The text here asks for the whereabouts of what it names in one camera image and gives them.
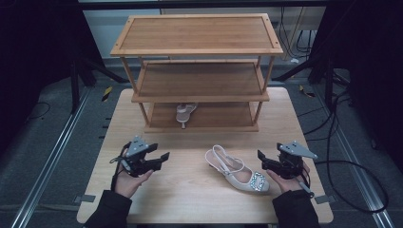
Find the gray gripper bracket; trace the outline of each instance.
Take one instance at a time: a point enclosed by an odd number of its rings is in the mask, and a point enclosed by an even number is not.
[[[312,153],[309,149],[305,148],[303,145],[299,144],[297,141],[293,141],[287,144],[282,144],[279,147],[280,150],[287,152],[291,155],[317,159],[317,155]]]
[[[133,141],[131,142],[131,144],[127,150],[126,156],[131,157],[146,149],[148,149],[148,144],[145,143],[140,137],[136,136],[136,137],[134,137]]]

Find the white high-heeled shoe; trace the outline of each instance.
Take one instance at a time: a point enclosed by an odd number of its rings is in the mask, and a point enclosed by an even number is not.
[[[205,159],[239,190],[258,192],[269,190],[269,182],[261,173],[253,172],[245,166],[242,159],[228,155],[220,145],[214,145],[208,150]]]

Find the wooden shoe rack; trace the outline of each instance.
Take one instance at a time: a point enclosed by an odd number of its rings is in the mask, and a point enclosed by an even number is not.
[[[265,13],[130,16],[111,51],[133,86],[144,132],[259,131],[274,58],[281,54]],[[166,60],[147,60],[151,56]],[[265,77],[263,56],[269,56]],[[137,81],[131,57],[141,62]],[[176,121],[178,103],[199,103],[186,129]]]

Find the shoe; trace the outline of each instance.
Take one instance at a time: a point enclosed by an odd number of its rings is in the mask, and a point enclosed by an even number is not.
[[[258,192],[269,190],[269,182],[261,173],[253,172],[245,166],[242,159],[229,156],[220,145],[214,145],[208,150],[205,159],[239,190]]]
[[[177,106],[177,121],[182,124],[182,129],[185,129],[185,123],[190,119],[192,113],[198,107],[197,103],[179,104]]]

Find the shoe strap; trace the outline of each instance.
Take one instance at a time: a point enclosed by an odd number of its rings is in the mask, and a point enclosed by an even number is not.
[[[245,163],[243,162],[242,159],[233,158],[232,156],[228,155],[225,152],[224,148],[222,148],[222,146],[220,146],[220,145],[217,145],[217,144],[214,145],[213,149],[212,149],[212,152],[213,152],[214,156],[217,158],[217,160],[219,161],[219,163],[221,165],[221,172],[222,173],[225,173],[227,175],[231,174],[231,173],[236,173],[236,172],[239,172],[240,170],[242,170],[245,167]],[[241,163],[242,167],[240,169],[231,171],[227,166],[227,164],[230,165],[229,161],[231,161],[232,163]]]

